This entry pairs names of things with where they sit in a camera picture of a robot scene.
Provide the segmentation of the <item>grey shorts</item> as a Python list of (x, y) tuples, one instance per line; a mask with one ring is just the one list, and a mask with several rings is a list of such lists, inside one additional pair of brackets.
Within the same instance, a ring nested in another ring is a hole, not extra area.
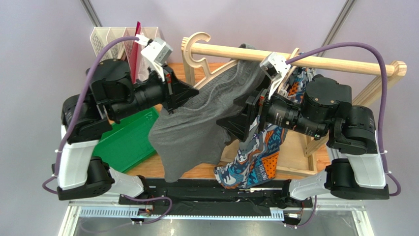
[(217, 120), (240, 113), (244, 95), (254, 91), (263, 79), (257, 61), (239, 60), (172, 114), (160, 112), (148, 140), (161, 157), (166, 182), (176, 182), (197, 165), (220, 162), (232, 138)]

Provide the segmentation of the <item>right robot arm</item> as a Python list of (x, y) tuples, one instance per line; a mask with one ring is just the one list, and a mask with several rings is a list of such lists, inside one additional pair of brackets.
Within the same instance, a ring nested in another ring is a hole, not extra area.
[(352, 104), (352, 89), (316, 75), (305, 87), (300, 103), (266, 90), (251, 93), (239, 114), (216, 123), (244, 141), (254, 119), (259, 130), (268, 124), (286, 128), (314, 140), (328, 137), (335, 158), (322, 172), (284, 182), (281, 200), (303, 201), (330, 193), (348, 200), (387, 200), (389, 187), (376, 143), (373, 112)]

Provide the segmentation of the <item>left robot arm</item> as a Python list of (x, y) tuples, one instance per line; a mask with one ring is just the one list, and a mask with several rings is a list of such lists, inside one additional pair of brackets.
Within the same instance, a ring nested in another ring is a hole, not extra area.
[(142, 177), (116, 171), (93, 150), (112, 123), (155, 105), (172, 113), (198, 95), (193, 86), (180, 81), (173, 69), (163, 74), (150, 70), (144, 82), (132, 82), (130, 67), (120, 59), (106, 59), (90, 68), (85, 94), (66, 99), (61, 112), (60, 160), (54, 164), (57, 195), (61, 201), (100, 196), (107, 192), (137, 197), (144, 192)]

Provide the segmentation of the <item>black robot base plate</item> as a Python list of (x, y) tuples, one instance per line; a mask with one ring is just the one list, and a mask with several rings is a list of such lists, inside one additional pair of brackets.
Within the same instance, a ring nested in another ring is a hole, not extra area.
[(284, 181), (273, 180), (248, 189), (225, 189), (214, 179), (180, 179), (167, 183), (161, 178), (146, 179), (146, 190), (132, 201), (120, 196), (120, 205), (138, 205), (160, 215), (166, 210), (169, 216), (220, 218), (278, 217), (278, 210), (313, 207), (311, 197), (304, 201), (287, 200), (282, 194)]

